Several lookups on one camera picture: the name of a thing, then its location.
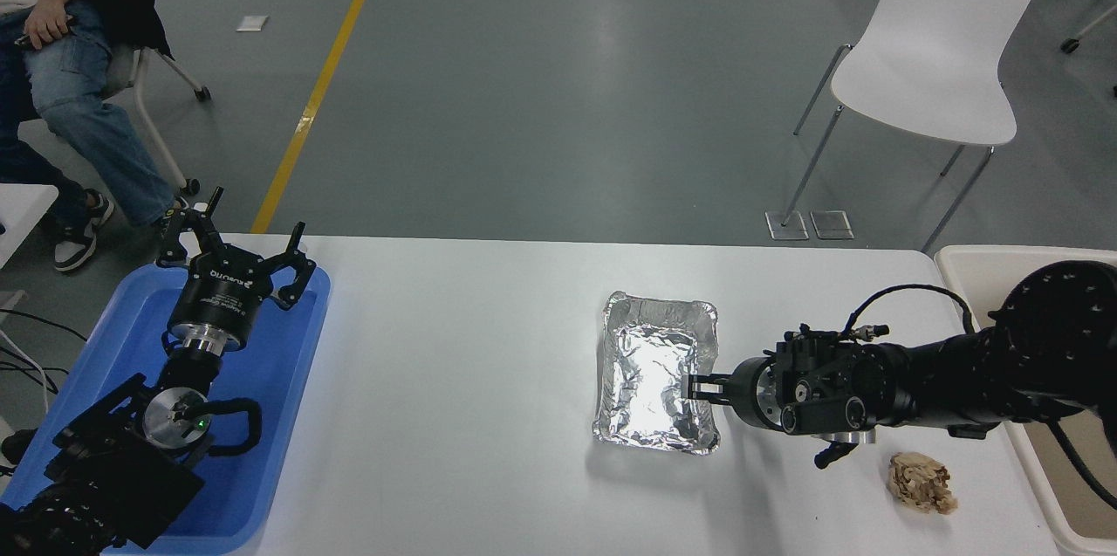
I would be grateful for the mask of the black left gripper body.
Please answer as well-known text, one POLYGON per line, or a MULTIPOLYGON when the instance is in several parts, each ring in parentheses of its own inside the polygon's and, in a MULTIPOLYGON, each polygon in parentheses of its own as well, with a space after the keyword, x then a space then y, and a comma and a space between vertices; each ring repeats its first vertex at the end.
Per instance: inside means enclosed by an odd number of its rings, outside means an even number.
POLYGON ((264 298, 274 288, 262 263, 262 255, 235 246, 195 255, 168 330, 184 339, 192 326, 211 326, 223 330, 229 344, 246 344, 264 298))

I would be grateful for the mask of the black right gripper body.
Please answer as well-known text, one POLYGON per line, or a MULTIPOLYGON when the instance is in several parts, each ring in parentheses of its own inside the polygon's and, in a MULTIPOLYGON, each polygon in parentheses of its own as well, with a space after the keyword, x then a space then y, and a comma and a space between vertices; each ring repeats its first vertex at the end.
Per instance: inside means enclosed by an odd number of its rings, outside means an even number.
POLYGON ((762 397, 767 392, 770 383, 767 372, 770 358, 744 360, 731 374, 731 385, 734 386, 734 397, 731 400, 735 414, 750 426, 774 430, 774 421, 766 412, 770 402, 762 397))

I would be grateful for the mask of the person's hand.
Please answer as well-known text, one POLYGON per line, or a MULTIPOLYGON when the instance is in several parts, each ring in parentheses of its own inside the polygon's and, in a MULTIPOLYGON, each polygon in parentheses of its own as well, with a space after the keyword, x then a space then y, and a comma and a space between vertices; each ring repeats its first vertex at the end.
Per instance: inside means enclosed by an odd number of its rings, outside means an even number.
POLYGON ((25 19, 23 36, 19 39, 19 45, 36 51, 41 50, 71 32, 71 25, 75 22, 76 17, 68 12, 64 4, 39 4, 25 19))

